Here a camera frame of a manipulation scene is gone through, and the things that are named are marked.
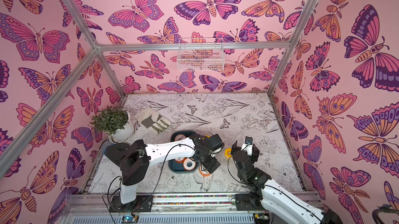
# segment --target purple butterfly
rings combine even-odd
[[[304,139],[309,135],[306,127],[301,122],[294,120],[294,116],[291,116],[290,110],[284,101],[281,102],[281,112],[283,114],[281,119],[284,123],[284,127],[291,128],[290,136],[293,137],[295,141],[298,141],[298,137]]]
[[[162,83],[158,86],[158,89],[167,90],[168,92],[172,90],[175,92],[184,92],[186,90],[184,87],[192,88],[197,86],[196,83],[193,81],[194,78],[195,78],[194,71],[187,70],[185,72],[182,72],[182,74],[179,77],[179,80],[177,80],[176,77],[175,82]]]
[[[319,197],[326,199],[326,190],[324,188],[322,177],[320,176],[316,162],[319,161],[322,155],[322,140],[318,136],[314,136],[313,140],[309,141],[309,146],[302,146],[302,155],[307,160],[303,164],[303,171],[312,180],[313,187],[319,193]]]
[[[8,77],[10,76],[8,73],[9,71],[7,63],[0,60],[0,88],[4,88],[8,85]],[[0,103],[5,102],[7,98],[7,93],[0,91]]]
[[[64,184],[62,186],[66,186],[57,199],[54,202],[53,207],[51,208],[49,218],[47,220],[47,224],[53,224],[58,220],[58,218],[62,215],[62,210],[67,204],[67,199],[69,198],[70,195],[76,194],[79,189],[77,187],[72,187],[73,185],[77,184],[76,178],[79,178],[84,175],[86,161],[82,160],[82,155],[78,151],[77,148],[73,148],[71,150],[71,153],[69,154],[68,157],[68,162],[67,162],[67,178],[68,180],[65,181],[64,178]]]
[[[255,78],[260,79],[262,81],[270,81],[273,78],[273,74],[276,72],[278,63],[280,62],[279,59],[277,59],[277,56],[272,56],[269,60],[268,68],[263,67],[264,71],[259,71],[259,72],[253,72],[249,75],[249,78]]]
[[[181,17],[191,20],[197,15],[193,24],[198,26],[200,24],[211,23],[211,16],[216,17],[216,11],[226,20],[231,14],[235,14],[238,11],[238,7],[230,4],[223,3],[240,3],[241,0],[207,0],[206,3],[202,1],[187,1],[177,5],[174,10]]]
[[[162,75],[164,75],[165,73],[169,73],[169,70],[165,68],[165,63],[159,61],[158,56],[156,56],[155,54],[151,55],[151,63],[154,67],[151,66],[151,64],[148,61],[144,61],[146,62],[146,64],[148,66],[140,66],[143,69],[150,69],[150,70],[141,70],[138,72],[135,72],[135,74],[137,74],[138,76],[146,76],[148,78],[159,78],[159,79],[163,79],[164,77]]]
[[[256,34],[258,33],[259,28],[255,26],[255,22],[251,19],[247,20],[243,26],[241,27],[240,32],[237,34],[233,34],[231,31],[231,34],[234,35],[231,36],[225,32],[214,32],[213,37],[217,38],[215,42],[256,42],[258,41],[258,37]],[[225,49],[224,52],[226,54],[232,54],[234,53],[235,49]]]
[[[93,146],[93,140],[97,143],[102,140],[102,132],[91,129],[87,127],[79,127],[73,130],[71,133],[71,138],[75,139],[77,143],[83,143],[86,151],[88,151]]]
[[[356,207],[356,204],[360,207],[360,209],[366,213],[368,211],[362,205],[358,197],[366,197],[370,198],[370,196],[363,190],[356,189],[352,190],[351,187],[360,187],[365,185],[371,179],[371,175],[365,171],[358,170],[352,171],[346,167],[342,167],[341,171],[337,168],[331,168],[331,173],[336,177],[333,178],[334,182],[330,182],[330,187],[334,193],[339,194],[338,200],[341,205],[349,211],[352,215],[353,220],[356,224],[363,224],[362,216],[359,213],[359,209]]]
[[[216,88],[218,90],[222,89],[222,92],[234,92],[233,90],[238,91],[247,86],[246,83],[238,81],[225,83],[226,80],[219,81],[219,79],[209,75],[200,75],[199,80],[204,85],[203,88],[208,89],[211,92],[216,90]]]

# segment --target pink butterfly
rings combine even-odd
[[[122,83],[122,89],[126,94],[133,93],[134,91],[140,90],[140,88],[141,86],[134,81],[131,75],[125,78],[125,83]]]
[[[194,82],[194,71],[192,70],[187,70],[185,72],[182,72],[182,74],[179,77],[179,80],[176,80],[174,82],[166,82],[162,83],[158,86],[158,89],[160,90],[166,90],[166,91],[175,91],[175,92],[184,92],[186,89],[184,87],[192,88],[197,86],[196,83]]]
[[[80,87],[77,87],[76,90],[77,94],[80,97],[81,105],[83,107],[86,107],[86,115],[90,115],[90,112],[94,112],[94,114],[97,114],[97,112],[99,111],[99,106],[101,105],[102,89],[96,93],[96,88],[94,88],[93,93],[91,93],[89,88],[87,88],[88,95]]]
[[[115,104],[115,102],[119,102],[121,100],[121,96],[119,96],[119,93],[117,90],[115,90],[115,88],[107,87],[105,88],[105,91],[108,93],[109,101],[111,103]]]
[[[243,26],[241,27],[240,32],[238,32],[237,28],[237,34],[234,35],[231,31],[231,34],[234,35],[231,36],[225,32],[214,32],[213,37],[217,38],[215,42],[255,42],[258,41],[258,37],[256,34],[258,33],[259,28],[255,26],[255,22],[251,19],[247,20],[244,22]],[[234,53],[235,49],[225,49],[224,52],[226,54],[232,54]]]
[[[40,53],[44,52],[47,61],[59,64],[60,51],[65,50],[69,42],[68,34],[53,30],[41,37],[40,32],[34,34],[22,22],[3,13],[0,13],[0,22],[1,36],[17,43],[22,60],[37,60]]]
[[[276,72],[278,63],[280,62],[279,59],[277,59],[277,56],[272,56],[269,60],[268,68],[263,67],[264,71],[259,71],[259,72],[253,72],[249,75],[249,78],[255,78],[260,79],[262,81],[270,81],[273,78],[273,74]]]
[[[146,76],[148,78],[159,78],[159,79],[163,79],[164,77],[162,75],[164,75],[165,73],[169,73],[169,70],[165,68],[165,64],[161,61],[159,61],[158,56],[156,56],[155,54],[151,55],[151,63],[154,67],[151,66],[151,64],[148,61],[144,61],[146,62],[147,66],[140,66],[143,69],[150,69],[150,70],[141,70],[138,72],[135,72],[134,74],[138,75],[138,76]]]
[[[193,20],[193,24],[196,26],[200,24],[209,25],[211,23],[211,15],[216,17],[216,11],[223,20],[226,20],[229,15],[235,14],[238,11],[237,6],[224,3],[238,4],[240,2],[241,0],[207,0],[206,3],[201,1],[187,1],[177,5],[174,10],[178,15],[187,20],[191,20],[197,15]]]
[[[68,11],[68,8],[65,6],[65,4],[62,0],[59,0],[59,1],[61,2],[64,10],[66,11],[66,12],[64,12],[64,20],[63,20],[62,26],[67,27],[71,23],[71,21],[72,21],[72,24],[74,25],[75,20],[72,18],[72,15]],[[83,2],[81,0],[73,0],[73,2],[79,9],[79,12],[82,14],[83,19],[85,20],[85,22],[89,28],[102,30],[102,28],[100,26],[98,26],[97,24],[88,20],[88,19],[90,19],[90,17],[88,15],[103,15],[104,14],[103,12],[100,12],[97,9],[94,9],[90,6],[83,5]],[[81,34],[82,34],[82,32],[80,31],[79,27],[76,25],[76,36],[78,39],[80,38]]]
[[[150,27],[150,23],[146,20],[147,18],[158,20],[164,15],[164,13],[162,13],[159,7],[155,4],[156,0],[134,0],[134,2],[137,7],[133,6],[132,3],[132,10],[123,9],[114,12],[109,17],[108,22],[112,26],[122,26],[124,28],[133,26],[134,28],[145,32]]]

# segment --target metal rail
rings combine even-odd
[[[269,91],[267,92],[268,95],[272,95],[274,89],[276,88],[276,85],[278,81],[280,80],[280,77],[282,73],[284,72],[285,66],[287,65],[288,61],[290,60],[292,53],[295,50],[295,46],[297,45],[297,42],[299,41],[299,38],[302,35],[302,31],[305,28],[306,24],[308,23],[309,17],[312,14],[312,11],[314,7],[316,6],[318,0],[308,0],[306,2],[306,5],[304,9],[302,10],[302,13],[300,15],[300,18],[298,20],[297,26],[295,27],[294,32],[292,33],[292,36],[290,38],[291,41],[291,46],[284,52],[284,55],[282,56],[280,63],[277,66],[277,70],[273,76],[272,82],[270,83],[269,86]]]
[[[41,107],[31,121],[22,129],[16,138],[11,142],[0,156],[0,178],[7,172],[17,157],[23,152],[33,136],[40,129],[43,123],[65,98],[71,87],[77,82],[82,73],[94,60],[97,52],[92,49],[86,57],[72,70],[71,74],[64,80],[61,86],[52,94],[43,107]]]

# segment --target wire basket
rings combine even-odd
[[[201,43],[193,47],[192,45],[190,46],[189,43],[182,43],[183,39],[193,40],[194,38],[179,39],[179,51],[176,58],[177,69],[179,71],[191,69],[223,72],[225,58],[223,39],[221,42],[212,43],[211,47],[209,47],[209,43],[206,46]]]

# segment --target pink wall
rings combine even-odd
[[[313,24],[302,36],[311,49],[298,60],[292,56],[283,79],[288,92],[277,87],[274,94],[291,143],[300,151],[298,161],[308,186],[313,185],[343,223],[374,223],[371,212],[388,203],[390,195],[399,195],[399,28],[391,23],[396,21],[394,4],[396,0],[319,0]],[[341,8],[334,12],[330,5]],[[335,15],[327,16],[328,9]],[[326,30],[320,30],[319,21]],[[372,49],[371,58],[356,62],[379,43],[384,43],[379,52]],[[367,79],[358,78],[361,68],[369,73]],[[326,79],[317,88],[313,82],[319,74]],[[393,219],[398,220],[383,216],[385,223]]]
[[[7,148],[32,117],[32,114],[54,92],[51,79],[55,79],[55,86],[58,88],[65,77],[76,67],[79,62],[78,45],[81,47],[81,52],[87,52],[89,49],[82,37],[77,38],[76,28],[72,24],[68,27],[62,26],[63,14],[61,12],[63,12],[63,8],[59,0],[33,0],[27,5],[33,4],[36,4],[37,7],[32,8],[32,12],[30,12],[20,0],[0,2],[0,31],[2,35],[0,38],[2,50],[0,57],[0,110],[3,116],[0,119],[0,152]],[[43,45],[43,53],[40,53],[40,44],[35,41],[36,31],[41,34],[40,42]],[[47,59],[46,53],[50,55],[53,51],[55,59]],[[0,205],[2,206],[0,223],[7,223],[8,220],[12,220],[12,223],[30,223],[33,222],[32,220],[34,223],[46,223],[50,212],[54,212],[52,207],[60,193],[75,192],[76,188],[82,186],[91,167],[92,157],[90,155],[97,152],[102,137],[97,136],[96,141],[98,142],[84,143],[83,136],[91,135],[91,129],[87,125],[94,113],[90,112],[89,116],[86,115],[84,107],[81,106],[77,87],[81,87],[84,91],[89,87],[91,92],[95,89],[96,93],[102,90],[104,95],[101,98],[100,109],[112,105],[105,93],[107,87],[112,87],[110,80],[104,71],[100,74],[99,85],[95,82],[93,74],[90,76],[90,73],[87,73],[72,87],[70,93],[54,111],[54,115],[46,122],[46,128],[36,134],[31,144],[27,145],[18,160],[3,177],[0,183]],[[73,149],[77,149],[71,156],[78,161],[76,166],[83,160],[85,162],[82,162],[84,166],[81,169],[76,168],[76,173],[72,176],[67,173],[67,161]],[[52,173],[57,176],[49,176],[49,180],[46,181],[44,176],[36,175],[38,173],[40,175],[43,171],[42,165],[48,157],[50,158],[47,175]],[[33,182],[35,177],[39,178],[40,183]],[[68,181],[68,177],[72,179],[69,182],[69,187],[62,186],[64,181]],[[51,190],[43,189],[42,183],[50,183]],[[36,206],[33,204],[32,198],[27,198],[29,195],[34,197]],[[61,208],[62,205],[55,204],[56,210],[60,211]],[[57,217],[56,214],[50,219],[50,222]]]

